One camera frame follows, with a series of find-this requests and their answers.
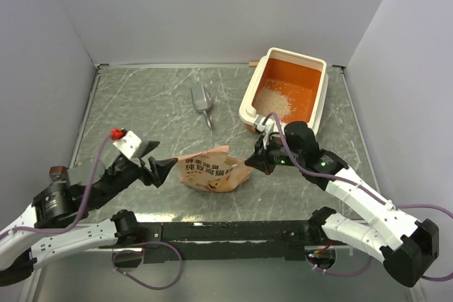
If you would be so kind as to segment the clean litter pile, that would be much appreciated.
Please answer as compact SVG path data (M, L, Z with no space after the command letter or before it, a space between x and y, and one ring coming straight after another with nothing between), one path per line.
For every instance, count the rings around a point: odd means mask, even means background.
M275 112L284 121L309 120L311 91L302 86L268 79L256 93L253 107L259 115Z

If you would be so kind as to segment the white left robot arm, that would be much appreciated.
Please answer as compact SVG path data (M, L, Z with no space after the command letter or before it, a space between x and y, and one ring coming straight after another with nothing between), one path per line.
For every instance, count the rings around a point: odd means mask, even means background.
M50 185L1 231L1 285L17 284L57 259L93 248L159 247L159 235L147 236L133 211L82 223L136 181L154 187L164 183L177 158L142 159L158 145L142 143L137 158L121 151L109 166L96 156L74 168L51 168Z

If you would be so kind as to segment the brown dustpan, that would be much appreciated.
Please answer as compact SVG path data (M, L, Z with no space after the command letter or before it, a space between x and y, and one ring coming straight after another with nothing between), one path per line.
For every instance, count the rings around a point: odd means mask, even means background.
M57 182L57 181L65 181L67 179L67 167L64 167L62 165L58 166L52 166L49 169L49 177L51 182Z

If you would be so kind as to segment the pink cat litter bag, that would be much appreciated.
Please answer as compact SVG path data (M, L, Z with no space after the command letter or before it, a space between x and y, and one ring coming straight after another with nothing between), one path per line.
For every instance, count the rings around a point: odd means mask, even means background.
M229 146L179 156L179 180L185 186L204 192L233 192L249 180L252 168L229 153Z

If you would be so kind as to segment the grey metal litter scoop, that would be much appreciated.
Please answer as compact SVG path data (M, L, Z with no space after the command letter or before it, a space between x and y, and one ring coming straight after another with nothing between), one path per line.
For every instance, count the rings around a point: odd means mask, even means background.
M195 110L204 117L208 128L212 130L213 124L209 111L212 109L213 102L208 90L200 83L193 86L191 88L191 99Z

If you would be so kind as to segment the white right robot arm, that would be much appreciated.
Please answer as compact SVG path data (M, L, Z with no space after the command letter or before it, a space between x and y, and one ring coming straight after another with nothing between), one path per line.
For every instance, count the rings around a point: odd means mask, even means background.
M352 246L381 262L398 283L413 287L439 255L439 228L397 208L370 187L341 157L321 148L305 122L279 122L260 116L259 134L248 167L266 175L278 165L293 165L309 182L336 197L361 218L356 222L324 207L310 218L309 236L317 244L328 240Z

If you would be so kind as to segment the black mounting base rail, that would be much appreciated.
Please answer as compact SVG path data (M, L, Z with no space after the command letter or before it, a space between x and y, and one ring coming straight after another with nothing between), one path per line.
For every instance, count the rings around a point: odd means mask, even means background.
M245 260L282 258L304 261L306 254L328 244L308 221L141 222L131 239L114 245L130 248L142 241L144 262L176 260L164 242L183 260Z

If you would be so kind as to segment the orange and white litter box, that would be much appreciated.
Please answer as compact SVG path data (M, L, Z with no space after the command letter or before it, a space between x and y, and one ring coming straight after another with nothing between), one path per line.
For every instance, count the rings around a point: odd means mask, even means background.
M275 112L282 126L303 121L319 130L328 88L327 64L315 57L272 47L260 59L239 108L253 132L258 116Z

